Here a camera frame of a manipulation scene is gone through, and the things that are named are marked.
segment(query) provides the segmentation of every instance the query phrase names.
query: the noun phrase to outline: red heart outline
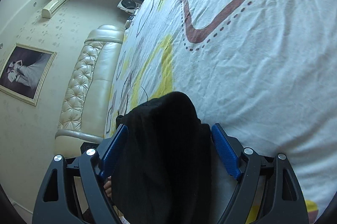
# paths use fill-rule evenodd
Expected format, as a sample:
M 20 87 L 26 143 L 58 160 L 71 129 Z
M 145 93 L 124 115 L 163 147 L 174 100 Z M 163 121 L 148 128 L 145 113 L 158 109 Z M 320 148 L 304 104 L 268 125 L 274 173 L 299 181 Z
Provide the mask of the red heart outline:
M 192 25 L 192 16 L 189 8 L 188 0 L 183 0 L 184 5 L 184 15 L 185 15 L 185 24 L 186 24 L 186 37 L 190 43 L 201 43 L 203 42 L 210 33 L 212 33 L 215 28 L 217 28 L 220 23 L 228 18 L 230 14 L 233 13 L 240 5 L 243 4 L 245 0 L 232 0 L 227 4 L 224 9 L 222 9 L 218 15 L 211 21 L 209 25 L 202 29 L 195 29 Z

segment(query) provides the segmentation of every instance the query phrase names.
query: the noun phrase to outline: silver bolt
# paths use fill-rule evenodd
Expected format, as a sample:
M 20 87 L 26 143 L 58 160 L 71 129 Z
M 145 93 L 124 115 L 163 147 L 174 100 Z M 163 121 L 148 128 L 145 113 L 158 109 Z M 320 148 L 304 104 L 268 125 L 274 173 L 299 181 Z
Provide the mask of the silver bolt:
M 96 153 L 96 150 L 95 149 L 88 149 L 87 150 L 87 155 L 88 156 L 92 156 L 92 155 L 94 155 Z
M 251 155 L 253 153 L 253 150 L 251 148 L 245 148 L 243 150 L 247 155 Z
M 287 157 L 285 156 L 285 154 L 280 153 L 280 154 L 278 155 L 278 158 L 279 158 L 280 160 L 285 160 Z
M 55 161 L 60 161 L 62 159 L 61 155 L 54 156 Z

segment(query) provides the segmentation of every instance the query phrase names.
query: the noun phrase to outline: air conditioner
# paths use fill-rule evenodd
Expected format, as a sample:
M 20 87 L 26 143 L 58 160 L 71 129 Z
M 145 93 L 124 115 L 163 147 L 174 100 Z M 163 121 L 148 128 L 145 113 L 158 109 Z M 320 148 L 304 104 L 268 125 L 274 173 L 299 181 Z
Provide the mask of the air conditioner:
M 69 0 L 52 0 L 42 9 L 42 17 L 50 19 Z
M 140 8 L 141 5 L 133 0 L 121 0 L 117 7 L 126 13 L 133 14 L 135 9 Z

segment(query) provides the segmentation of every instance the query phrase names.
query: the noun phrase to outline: picture frame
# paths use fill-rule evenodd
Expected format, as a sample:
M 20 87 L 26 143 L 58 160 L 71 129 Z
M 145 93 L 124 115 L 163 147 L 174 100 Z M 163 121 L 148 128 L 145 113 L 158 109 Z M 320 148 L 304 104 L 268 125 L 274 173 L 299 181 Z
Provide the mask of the picture frame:
M 16 43 L 0 73 L 0 91 L 36 106 L 56 52 Z

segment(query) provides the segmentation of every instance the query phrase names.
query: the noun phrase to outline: ventilation fan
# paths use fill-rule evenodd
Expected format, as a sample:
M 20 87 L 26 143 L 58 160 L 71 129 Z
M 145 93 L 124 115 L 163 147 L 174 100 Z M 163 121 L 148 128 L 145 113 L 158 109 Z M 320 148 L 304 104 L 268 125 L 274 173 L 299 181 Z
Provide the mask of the ventilation fan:
M 139 8 L 141 4 L 134 2 L 133 0 L 121 0 L 118 4 L 118 8 L 124 10 L 126 13 L 133 14 L 135 8 Z

